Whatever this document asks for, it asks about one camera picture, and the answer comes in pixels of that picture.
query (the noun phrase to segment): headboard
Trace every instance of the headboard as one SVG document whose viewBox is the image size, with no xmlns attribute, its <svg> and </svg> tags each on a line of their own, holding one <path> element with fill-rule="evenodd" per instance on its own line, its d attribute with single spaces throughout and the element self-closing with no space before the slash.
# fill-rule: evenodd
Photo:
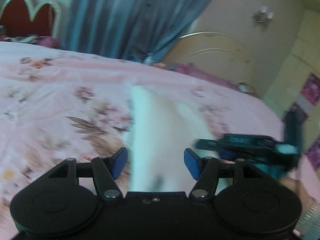
<svg viewBox="0 0 320 240">
<path fill-rule="evenodd" d="M 8 37 L 28 35 L 57 38 L 61 9 L 57 2 L 34 5 L 32 0 L 6 0 L 0 10 L 0 25 Z"/>
<path fill-rule="evenodd" d="M 162 60 L 165 64 L 192 62 L 201 70 L 232 82 L 251 83 L 254 58 L 237 41 L 214 32 L 182 36 Z"/>
</svg>

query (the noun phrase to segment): hand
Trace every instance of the hand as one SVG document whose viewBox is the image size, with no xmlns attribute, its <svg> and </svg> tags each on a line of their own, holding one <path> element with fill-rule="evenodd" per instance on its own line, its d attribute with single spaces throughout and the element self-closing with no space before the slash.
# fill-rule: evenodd
<svg viewBox="0 0 320 240">
<path fill-rule="evenodd" d="M 303 183 L 299 180 L 291 179 L 289 177 L 282 178 L 279 180 L 279 182 L 298 194 L 302 204 L 301 217 L 303 217 L 313 205 L 313 199 L 308 195 Z"/>
</svg>

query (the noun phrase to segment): red arched panel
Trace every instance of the red arched panel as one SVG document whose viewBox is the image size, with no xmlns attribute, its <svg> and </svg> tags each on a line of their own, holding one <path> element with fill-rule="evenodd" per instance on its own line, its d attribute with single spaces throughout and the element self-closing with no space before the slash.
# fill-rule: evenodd
<svg viewBox="0 0 320 240">
<path fill-rule="evenodd" d="M 49 14 L 54 22 L 55 12 L 50 9 L 48 3 L 44 4 L 37 12 L 33 22 L 30 22 L 28 7 L 24 0 L 11 0 L 5 7 L 0 25 L 7 29 L 8 37 L 26 37 L 36 34 L 38 36 L 50 36 Z"/>
</svg>

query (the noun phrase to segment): gray curtain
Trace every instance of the gray curtain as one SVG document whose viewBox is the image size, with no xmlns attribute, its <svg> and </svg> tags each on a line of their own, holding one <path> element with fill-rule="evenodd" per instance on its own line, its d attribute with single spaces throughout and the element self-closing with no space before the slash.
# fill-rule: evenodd
<svg viewBox="0 0 320 240">
<path fill-rule="evenodd" d="M 211 0 L 73 0 L 62 48 L 160 61 Z"/>
</svg>

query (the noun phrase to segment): bed sheet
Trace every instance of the bed sheet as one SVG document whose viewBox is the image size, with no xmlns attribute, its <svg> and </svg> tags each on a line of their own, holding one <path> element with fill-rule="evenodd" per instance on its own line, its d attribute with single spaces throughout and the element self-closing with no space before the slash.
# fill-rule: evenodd
<svg viewBox="0 0 320 240">
<path fill-rule="evenodd" d="M 262 101 L 186 76 L 125 60 L 0 42 L 0 238 L 17 232 L 12 197 L 62 160 L 88 162 L 130 145 L 130 90 L 142 85 L 196 106 L 215 137 L 264 134 L 282 139 L 282 122 Z M 302 180 L 320 199 L 303 159 Z M 117 184 L 128 189 L 130 166 Z M 80 184 L 94 190 L 92 181 Z"/>
</svg>

